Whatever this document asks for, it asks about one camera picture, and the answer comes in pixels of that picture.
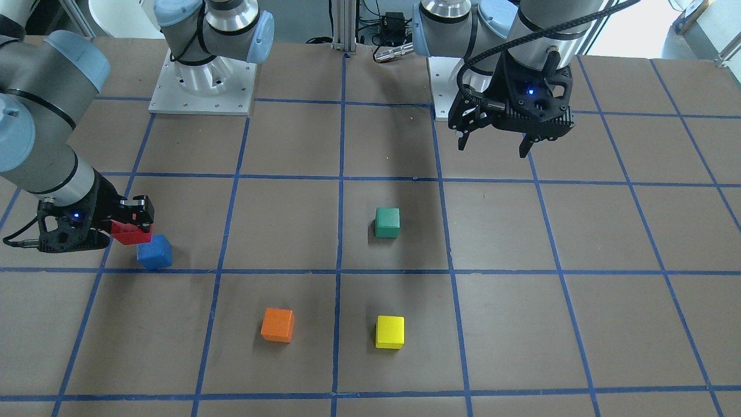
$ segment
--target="grid square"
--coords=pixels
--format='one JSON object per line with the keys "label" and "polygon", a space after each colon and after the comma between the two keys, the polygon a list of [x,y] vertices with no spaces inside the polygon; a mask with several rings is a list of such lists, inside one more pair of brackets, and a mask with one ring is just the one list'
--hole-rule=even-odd
{"label": "grid square", "polygon": [[[339,391],[461,390],[448,275],[343,275]],[[379,315],[405,318],[401,350],[374,346]]]}
{"label": "grid square", "polygon": [[[378,238],[376,208],[398,207],[395,239]],[[448,269],[438,183],[345,181],[343,269]]]}
{"label": "grid square", "polygon": [[741,120],[685,119],[718,183],[741,184]]}
{"label": "grid square", "polygon": [[188,416],[192,408],[192,401],[69,401],[62,403],[59,417]]}
{"label": "grid square", "polygon": [[713,188],[636,187],[666,269],[741,270],[741,234]]}
{"label": "grid square", "polygon": [[605,123],[596,114],[577,114],[567,136],[538,144],[532,153],[541,180],[625,181]]}
{"label": "grid square", "polygon": [[[255,97],[261,99],[342,99],[342,57],[329,45],[275,43],[268,60],[258,66]],[[296,69],[300,78],[294,82]]]}
{"label": "grid square", "polygon": [[[109,181],[116,187],[119,193],[126,190],[128,177],[110,177]],[[5,224],[0,229],[2,237],[20,230],[32,218],[36,216],[36,209],[39,206],[39,200],[26,191],[21,191],[18,199]],[[17,237],[16,240],[36,239],[39,237],[39,227],[34,225]],[[47,268],[98,268],[103,259],[104,251],[84,251],[68,252],[63,254],[41,253],[35,249],[11,248],[6,245],[0,245],[0,266],[20,266],[20,267],[47,267]]]}
{"label": "grid square", "polygon": [[432,102],[427,57],[407,55],[404,59],[377,64],[373,62],[375,47],[358,45],[348,59],[347,100],[375,103]]}
{"label": "grid square", "polygon": [[534,185],[446,183],[445,205],[457,269],[556,268]]}
{"label": "grid square", "polygon": [[[334,290],[334,275],[222,275],[203,392],[329,392]],[[290,344],[260,335],[268,307],[293,310]]]}
{"label": "grid square", "polygon": [[[180,269],[214,269],[229,209],[231,178],[137,177],[130,195],[146,194],[155,208],[153,230],[173,247]],[[113,244],[106,266],[137,268],[136,247]]]}
{"label": "grid square", "polygon": [[725,417],[741,417],[741,393],[715,393]]}
{"label": "grid square", "polygon": [[594,385],[705,382],[660,275],[566,277]]}
{"label": "grid square", "polygon": [[564,269],[659,269],[627,186],[544,184]]}
{"label": "grid square", "polygon": [[352,398],[337,400],[341,417],[449,417],[465,416],[463,397],[442,398]]}
{"label": "grid square", "polygon": [[67,394],[194,392],[212,297],[208,275],[103,275]]}
{"label": "grid square", "polygon": [[430,109],[348,106],[345,175],[437,177]]}
{"label": "grid square", "polygon": [[[339,173],[339,105],[255,102],[243,174]],[[276,115],[282,117],[276,123]]]}
{"label": "grid square", "polygon": [[67,143],[98,171],[129,172],[149,119],[146,102],[93,100]]}
{"label": "grid square", "polygon": [[459,151],[456,132],[447,122],[435,122],[435,132],[445,178],[533,179],[528,160],[517,157],[521,134],[484,128],[473,132]]}
{"label": "grid square", "polygon": [[337,181],[240,180],[224,267],[335,269]]}
{"label": "grid square", "polygon": [[234,174],[246,118],[158,114],[139,172]]}
{"label": "grid square", "polygon": [[152,97],[167,54],[167,41],[99,36],[93,43],[110,62],[110,75],[101,96]]}
{"label": "grid square", "polygon": [[678,117],[606,116],[631,181],[710,183]]}
{"label": "grid square", "polygon": [[604,417],[718,416],[708,393],[599,394],[597,401]]}
{"label": "grid square", "polygon": [[0,277],[0,395],[56,395],[96,276]]}
{"label": "grid square", "polygon": [[472,390],[587,387],[556,275],[458,275],[458,296]]}
{"label": "grid square", "polygon": [[473,414],[497,417],[594,417],[594,407],[589,395],[473,397]]}
{"label": "grid square", "polygon": [[603,111],[676,113],[647,59],[607,56],[581,59]]}
{"label": "grid square", "polygon": [[0,416],[39,417],[50,416],[53,402],[0,402]]}
{"label": "grid square", "polygon": [[715,385],[741,385],[741,280],[735,276],[672,276],[708,377]]}
{"label": "grid square", "polygon": [[[590,56],[582,56],[582,59],[589,60],[592,58]],[[571,77],[574,81],[571,89],[571,99],[569,100],[571,110],[597,111],[597,105],[594,104],[594,98],[591,91],[589,91],[589,85],[584,77],[582,66],[575,59],[571,61]]]}
{"label": "grid square", "polygon": [[330,415],[330,400],[247,400],[204,401],[198,406],[199,417],[326,417]]}
{"label": "grid square", "polygon": [[741,115],[741,91],[727,68],[704,60],[653,61],[682,114]]}

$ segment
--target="black ring band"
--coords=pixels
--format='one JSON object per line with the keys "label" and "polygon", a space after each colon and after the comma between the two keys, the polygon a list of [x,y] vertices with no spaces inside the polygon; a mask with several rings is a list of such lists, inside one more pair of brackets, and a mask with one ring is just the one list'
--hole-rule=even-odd
{"label": "black ring band", "polygon": [[[537,24],[533,23],[530,19],[528,19],[527,16],[522,12],[522,9],[517,11],[517,15],[519,17],[519,20],[524,24],[528,29],[532,30],[533,32],[537,32],[538,30],[545,29],[544,27],[540,27]],[[546,36],[550,39],[555,39],[557,41],[573,41],[574,39],[581,38],[587,33],[587,30],[583,30],[578,33],[555,33],[553,35]]]}
{"label": "black ring band", "polygon": [[35,102],[37,105],[43,106],[47,110],[61,117],[62,120],[67,122],[67,124],[72,128],[72,130],[75,130],[75,128],[77,127],[77,123],[75,123],[75,120],[72,117],[70,117],[69,114],[66,114],[64,110],[56,107],[54,104],[42,99],[41,97],[35,94],[29,93],[23,90],[16,90],[16,89],[6,90],[5,93],[24,98],[26,100],[30,100],[32,102]]}

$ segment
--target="blue grid line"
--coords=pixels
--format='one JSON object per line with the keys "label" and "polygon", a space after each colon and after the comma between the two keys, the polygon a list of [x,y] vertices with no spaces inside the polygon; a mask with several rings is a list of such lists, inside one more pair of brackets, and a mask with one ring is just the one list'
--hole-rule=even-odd
{"label": "blue grid line", "polygon": [[[117,96],[97,96],[96,100],[116,100],[130,102],[148,102],[151,97],[117,97]],[[307,104],[326,104],[341,105],[341,100],[306,100],[306,99],[274,99],[268,97],[255,98],[256,102],[278,102],[278,103],[307,103]],[[345,102],[346,105],[367,105],[377,107],[433,107],[432,103],[378,103],[378,102]],[[668,113],[635,113],[626,111],[592,111],[592,110],[573,110],[575,114],[611,114],[615,116],[646,116],[646,117],[678,117],[676,114]],[[741,119],[741,116],[723,115],[723,114],[683,114],[683,117],[693,119]]]}
{"label": "blue grid line", "polygon": [[599,404],[597,403],[597,392],[594,390],[594,380],[592,379],[592,371],[589,369],[589,360],[587,359],[587,351],[584,348],[584,341],[582,340],[582,332],[579,330],[579,322],[576,321],[576,312],[574,311],[574,305],[571,303],[571,295],[568,292],[568,285],[566,278],[561,267],[561,260],[558,255],[558,248],[556,247],[556,240],[554,238],[553,229],[551,228],[551,221],[548,218],[548,210],[545,207],[545,199],[543,198],[543,191],[538,181],[538,171],[535,169],[535,160],[533,154],[528,154],[528,160],[530,162],[530,169],[533,172],[533,178],[535,179],[535,189],[538,193],[538,200],[540,201],[540,209],[543,213],[543,220],[545,222],[545,230],[548,233],[548,240],[551,243],[551,251],[553,252],[554,262],[556,263],[556,270],[558,271],[559,281],[561,283],[561,290],[566,301],[566,307],[568,309],[568,315],[571,318],[571,326],[574,328],[574,336],[576,337],[576,345],[579,347],[579,355],[582,358],[582,365],[584,366],[584,375],[587,380],[587,387],[589,396],[592,400],[592,407],[594,408],[595,417],[600,417],[602,414],[599,411]]}
{"label": "blue grid line", "polygon": [[[55,273],[95,273],[100,268],[59,268],[46,266],[0,266],[0,272],[55,272]],[[139,269],[103,268],[104,274],[160,274],[160,275],[202,275],[215,274],[215,269]],[[449,269],[341,269],[344,275],[446,275]],[[558,275],[556,269],[454,269],[456,275]],[[693,270],[653,270],[653,269],[562,269],[564,275],[693,275],[693,276],[741,276],[741,271],[693,271]],[[222,274],[230,275],[333,275],[336,269],[222,269]]]}
{"label": "blue grid line", "polygon": [[341,101],[336,100],[302,100],[302,99],[255,99],[256,102],[272,103],[305,103],[305,104],[332,104],[341,105]]}
{"label": "blue grid line", "polygon": [[[155,115],[152,114],[149,118],[147,129],[144,131],[144,137],[142,138],[142,144],[139,146],[139,152],[136,155],[134,166],[131,168],[129,180],[126,184],[126,191],[124,191],[125,197],[128,197],[129,193],[131,192],[131,186],[134,182],[134,174],[136,173],[136,169],[139,167],[139,163],[142,161],[144,149],[147,147],[147,141],[149,140],[149,135],[152,131],[152,124],[154,124],[154,119]],[[85,305],[85,311],[82,315],[82,321],[80,322],[80,327],[77,331],[77,336],[75,337],[75,344],[73,345],[72,352],[70,353],[70,360],[67,362],[67,369],[64,371],[64,377],[62,378],[62,384],[59,387],[59,394],[56,401],[54,402],[54,408],[52,409],[51,417],[57,417],[59,415],[59,408],[62,406],[62,399],[67,392],[67,385],[70,382],[72,369],[75,367],[77,354],[79,353],[80,345],[82,344],[82,337],[84,336],[85,329],[87,328],[87,321],[88,319],[90,319],[90,312],[93,309],[93,303],[95,302],[95,297],[98,293],[98,287],[100,286],[100,281],[103,278],[105,263],[108,261],[108,255],[110,254],[110,250],[112,247],[112,245],[108,245],[108,247],[105,249],[105,252],[103,252],[103,258],[100,261],[100,266],[93,282],[93,288],[90,290],[90,296],[88,296],[87,298],[87,304]]]}
{"label": "blue grid line", "polygon": [[708,175],[710,175],[711,181],[713,181],[713,184],[716,186],[716,189],[718,190],[718,194],[720,194],[720,199],[723,200],[723,204],[725,204],[726,209],[728,209],[728,213],[731,215],[731,219],[733,219],[734,223],[736,223],[736,229],[739,229],[739,232],[741,232],[741,224],[739,224],[739,220],[736,218],[734,211],[731,209],[731,205],[728,204],[728,200],[725,198],[725,195],[723,194],[723,190],[717,186],[718,182],[715,179],[715,175],[713,175],[713,171],[711,171],[710,165],[708,165],[708,161],[705,159],[705,156],[702,155],[702,152],[700,151],[700,147],[697,145],[697,141],[695,140],[694,135],[690,131],[689,126],[687,126],[687,121],[682,116],[682,113],[679,111],[679,106],[677,106],[677,102],[674,101],[674,98],[671,96],[671,93],[669,93],[669,89],[666,87],[666,83],[664,83],[664,79],[661,77],[661,74],[659,73],[659,69],[656,67],[654,60],[651,59],[650,62],[651,62],[651,67],[654,68],[654,72],[656,73],[656,76],[659,78],[659,82],[661,82],[661,86],[664,87],[664,91],[666,92],[667,97],[669,97],[669,101],[671,102],[671,105],[674,106],[674,110],[677,112],[677,115],[679,116],[679,120],[682,121],[682,126],[685,127],[687,136],[689,136],[690,141],[692,141],[692,145],[694,146],[695,151],[697,152],[697,156],[700,157],[702,164],[705,166],[705,170],[708,172]]}
{"label": "blue grid line", "polygon": [[[130,172],[103,171],[101,174],[107,177],[128,177]],[[209,174],[189,172],[137,172],[135,177],[183,177],[183,178],[233,178],[233,174]],[[240,179],[256,180],[323,180],[323,181],[411,181],[429,182],[439,181],[432,177],[372,177],[372,176],[332,176],[332,175],[282,175],[282,174],[240,174]],[[452,177],[442,178],[444,183],[516,183],[534,184],[534,180],[527,178],[465,178]],[[741,188],[741,184],[733,183],[657,183],[657,182],[626,182],[626,181],[604,181],[604,180],[539,180],[541,184],[563,184],[563,185],[640,185],[646,187],[697,187],[697,188]]]}
{"label": "blue grid line", "polygon": [[[342,105],[339,118],[339,193],[337,201],[337,264],[334,285],[334,328],[332,333],[332,391],[336,394],[339,384],[339,321],[342,296],[342,228],[345,211],[345,115],[347,113],[347,60],[349,53],[342,55]],[[337,398],[332,397],[330,417],[337,416]]]}
{"label": "blue grid line", "polygon": [[229,197],[229,208],[227,210],[227,218],[224,224],[224,237],[222,238],[222,249],[219,253],[219,262],[216,267],[216,277],[213,281],[213,299],[211,301],[210,314],[208,315],[208,323],[206,325],[206,337],[203,342],[203,353],[201,355],[201,364],[198,371],[198,379],[196,380],[196,394],[193,398],[193,408],[190,411],[191,417],[197,417],[199,398],[203,389],[203,379],[206,375],[206,363],[208,362],[208,351],[211,345],[211,335],[213,334],[213,321],[216,317],[216,305],[219,302],[219,288],[221,287],[222,273],[224,268],[224,258],[227,253],[227,243],[229,241],[229,231],[231,229],[232,216],[234,214],[234,202],[236,200],[236,192],[239,187],[239,170],[242,169],[242,160],[245,158],[245,148],[247,147],[247,135],[250,130],[250,118],[245,120],[245,130],[242,134],[242,144],[239,146],[239,156],[237,157],[236,168],[234,169],[231,196]]}
{"label": "blue grid line", "polygon": [[13,210],[13,206],[16,204],[16,200],[18,199],[18,196],[21,193],[21,189],[19,187],[16,187],[16,191],[13,193],[13,196],[10,198],[10,201],[7,204],[7,208],[5,209],[5,212],[2,214],[2,217],[0,217],[0,230],[2,230],[2,227],[5,226],[5,222],[7,221],[7,217],[10,216],[10,211]]}
{"label": "blue grid line", "polygon": [[[589,91],[592,93],[592,98],[594,99],[594,104],[597,106],[597,110],[602,110],[602,107],[599,105],[599,100],[597,99],[597,95],[594,93],[594,87],[591,84],[591,81],[589,79],[589,75],[587,74],[587,70],[584,68],[584,64],[582,62],[581,57],[577,56],[577,60],[579,61],[579,66],[582,68],[582,72],[584,73],[585,80],[587,82],[587,86],[589,87]],[[664,261],[661,258],[661,253],[659,252],[659,247],[656,244],[656,241],[654,239],[654,235],[651,232],[651,228],[648,225],[648,221],[646,219],[646,216],[643,213],[643,208],[641,207],[641,203],[638,200],[638,194],[636,193],[635,188],[631,185],[631,179],[628,175],[628,170],[625,168],[625,163],[623,163],[622,158],[620,156],[620,152],[617,148],[617,143],[615,142],[615,139],[612,135],[612,131],[610,130],[610,126],[607,123],[607,119],[605,118],[605,115],[602,115],[602,123],[605,125],[605,130],[607,131],[607,135],[610,138],[610,142],[612,144],[613,149],[615,150],[615,156],[617,157],[617,160],[620,164],[620,168],[622,169],[623,175],[625,175],[625,181],[628,182],[628,188],[631,191],[631,196],[633,197],[633,201],[635,202],[636,209],[638,210],[638,215],[641,218],[641,222],[643,223],[643,227],[646,231],[646,234],[648,236],[649,242],[651,242],[651,248],[654,250],[654,254],[656,255],[656,259],[659,263],[659,267],[664,272],[664,281],[666,282],[666,286],[669,290],[669,295],[671,296],[671,300],[674,303],[674,307],[677,310],[677,314],[679,316],[679,320],[682,322],[682,328],[685,330],[685,334],[687,335],[687,339],[690,343],[690,347],[692,348],[692,352],[694,354],[694,357],[697,361],[697,366],[700,369],[700,373],[702,374],[702,379],[705,381],[706,385],[708,386],[708,391],[710,393],[710,397],[713,400],[713,405],[715,406],[715,410],[718,412],[718,417],[723,417],[723,411],[720,409],[720,403],[718,402],[718,398],[715,395],[715,392],[713,391],[713,386],[710,381],[710,378],[708,377],[707,370],[705,369],[705,365],[702,362],[702,358],[700,357],[700,351],[697,349],[697,345],[695,344],[694,338],[692,337],[692,333],[690,332],[689,326],[687,325],[687,320],[685,319],[685,315],[682,312],[682,307],[679,305],[679,300],[677,299],[677,294],[674,291],[674,287],[671,284],[671,279],[669,278],[669,274],[666,273],[666,268],[664,266]]]}
{"label": "blue grid line", "polygon": [[[739,392],[741,385],[716,385],[715,391]],[[705,385],[667,385],[644,387],[596,387],[597,394],[625,393],[695,393],[707,391]],[[471,390],[472,397],[514,397],[514,396],[550,396],[550,395],[587,395],[588,388],[546,388],[530,390]],[[304,400],[332,398],[440,398],[465,397],[464,390],[449,391],[369,391],[354,393],[218,393],[201,394],[200,401],[226,400]],[[67,401],[191,401],[194,394],[103,394],[103,395],[65,395]],[[0,395],[2,402],[53,402],[57,395]]]}
{"label": "blue grid line", "polygon": [[468,360],[465,353],[465,339],[463,337],[463,321],[461,319],[461,306],[458,297],[458,279],[453,268],[453,249],[451,247],[451,233],[448,228],[448,209],[445,205],[445,184],[442,181],[442,160],[440,159],[440,148],[437,141],[437,130],[435,129],[435,109],[430,106],[430,121],[432,124],[432,141],[435,148],[435,166],[437,169],[437,180],[440,192],[440,206],[442,207],[442,229],[445,233],[445,250],[448,254],[448,273],[451,275],[451,291],[453,293],[453,308],[456,313],[456,330],[458,332],[458,348],[460,350],[461,373],[463,377],[463,392],[465,394],[465,405],[468,417],[473,417],[473,402],[471,400],[471,383],[468,379]]}

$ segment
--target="metal mounting plate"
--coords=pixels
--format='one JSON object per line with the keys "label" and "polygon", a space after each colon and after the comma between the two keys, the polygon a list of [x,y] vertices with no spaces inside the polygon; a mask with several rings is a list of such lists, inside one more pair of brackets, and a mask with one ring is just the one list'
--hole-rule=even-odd
{"label": "metal mounting plate", "polygon": [[431,56],[428,58],[430,70],[430,86],[432,97],[435,102],[435,119],[448,120],[448,112],[458,94],[453,75],[453,69],[460,62],[460,58],[448,58],[445,56]]}
{"label": "metal mounting plate", "polygon": [[225,92],[215,96],[196,96],[179,84],[168,50],[159,72],[157,85],[152,93],[149,112],[249,116],[257,65],[236,59],[228,59],[228,61],[233,65],[235,73],[225,81]]}

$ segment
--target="yellow cube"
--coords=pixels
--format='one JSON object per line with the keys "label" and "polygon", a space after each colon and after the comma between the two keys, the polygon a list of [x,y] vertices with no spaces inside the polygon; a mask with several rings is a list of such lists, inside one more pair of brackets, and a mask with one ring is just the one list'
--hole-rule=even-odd
{"label": "yellow cube", "polygon": [[376,321],[376,347],[401,349],[404,346],[404,318],[380,315]]}

